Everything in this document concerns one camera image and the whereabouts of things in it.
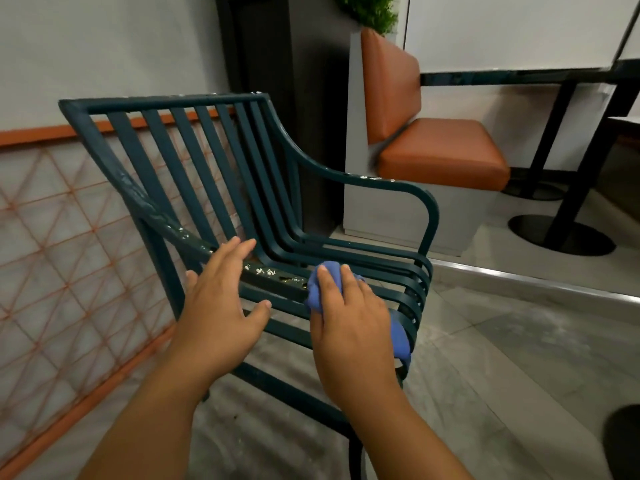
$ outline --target floor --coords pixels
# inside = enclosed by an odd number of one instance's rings
[[[326,399],[306,349],[265,335],[248,361]],[[153,364],[20,480],[74,478]],[[405,391],[477,480],[607,479],[598,437],[610,412],[640,402],[640,327],[434,283]],[[338,434],[233,377],[211,393],[196,412],[188,478],[348,478]]]
[[[583,257],[540,248],[512,233],[507,222],[521,214],[555,216],[559,201],[532,201],[498,194],[487,220],[460,257],[439,253],[429,256],[523,274],[598,290],[640,296],[640,223],[592,191],[578,222],[607,234],[617,244],[608,256]]]

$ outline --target left hand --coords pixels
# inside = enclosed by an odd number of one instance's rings
[[[200,276],[187,271],[184,309],[166,356],[204,390],[244,361],[269,320],[269,301],[245,317],[238,295],[243,260],[254,247],[254,239],[241,243],[234,237],[211,256]]]

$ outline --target chair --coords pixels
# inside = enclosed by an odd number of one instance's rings
[[[208,108],[211,106],[217,110],[220,133],[228,140],[230,155],[223,148],[211,119]],[[204,143],[199,142],[185,108],[192,109],[197,115],[196,129],[202,129]],[[219,241],[212,231],[210,217],[204,212],[190,183],[185,163],[180,160],[165,128],[159,113],[162,110],[171,113],[188,152],[185,160],[193,164],[202,181],[206,193],[204,201],[212,207],[210,216],[217,219],[224,239],[233,237],[236,229],[221,197],[220,183],[215,181],[205,157],[208,150],[203,150],[203,146],[211,149],[212,160],[220,170],[221,181],[226,186],[247,238],[257,239],[253,259],[247,260],[244,265],[240,297],[253,302],[269,299],[274,309],[308,319],[309,314],[303,302],[307,297],[309,267],[324,260],[345,262],[354,273],[364,278],[393,283],[404,289],[404,292],[400,292],[372,286],[379,297],[398,304],[397,317],[413,350],[433,275],[433,268],[425,254],[438,225],[436,202],[417,185],[348,175],[319,165],[293,143],[265,94],[62,100],[60,109],[93,160],[124,199],[176,318],[184,305],[184,290],[167,243],[175,247],[187,269],[199,273],[202,264],[217,249]],[[132,128],[128,112],[142,113],[195,229],[183,228],[183,224],[186,224],[179,221],[139,136]],[[130,175],[118,160],[92,120],[93,115],[108,117],[135,175]],[[282,157],[287,169],[287,183],[278,166],[279,157]],[[299,165],[343,184],[405,192],[418,198],[429,214],[429,225],[419,251],[416,253],[327,239],[304,232],[300,224]],[[271,319],[266,332],[311,348],[309,333],[289,324]],[[403,360],[396,369],[401,384],[409,364],[410,360]],[[247,363],[240,365],[233,373],[350,439],[351,476],[361,477],[364,457],[362,444],[340,411]]]
[[[420,68],[412,55],[372,29],[351,37],[347,172],[416,182],[441,209],[432,250],[460,255],[510,168],[481,123],[413,119],[422,108]],[[428,216],[407,194],[345,188],[344,231],[418,247]]]

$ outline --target lattice panel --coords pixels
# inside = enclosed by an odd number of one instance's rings
[[[243,236],[202,129],[194,129]],[[169,132],[225,241],[179,132]],[[195,230],[152,136],[138,135],[181,224]],[[117,137],[106,138],[132,171]],[[167,329],[173,315],[127,208],[76,140],[1,152],[0,209],[1,467]]]

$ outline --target blue cloth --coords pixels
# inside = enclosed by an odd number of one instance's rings
[[[342,275],[340,274],[340,263],[336,261],[325,261],[323,264],[326,266],[327,270],[329,270],[329,274],[331,274],[333,281],[338,286],[340,293],[342,293]],[[309,296],[305,301],[305,305],[309,310],[313,310],[322,314],[322,296],[320,293],[320,286],[318,284],[317,273],[318,268],[316,266],[307,281]],[[357,280],[364,281],[364,278],[359,274],[354,274],[354,276]],[[389,309],[389,313],[391,315],[391,342],[394,346],[394,357],[403,360],[409,360],[411,359],[411,348],[409,346],[409,339],[404,332],[404,328],[397,320],[397,314],[399,312],[397,310]]]

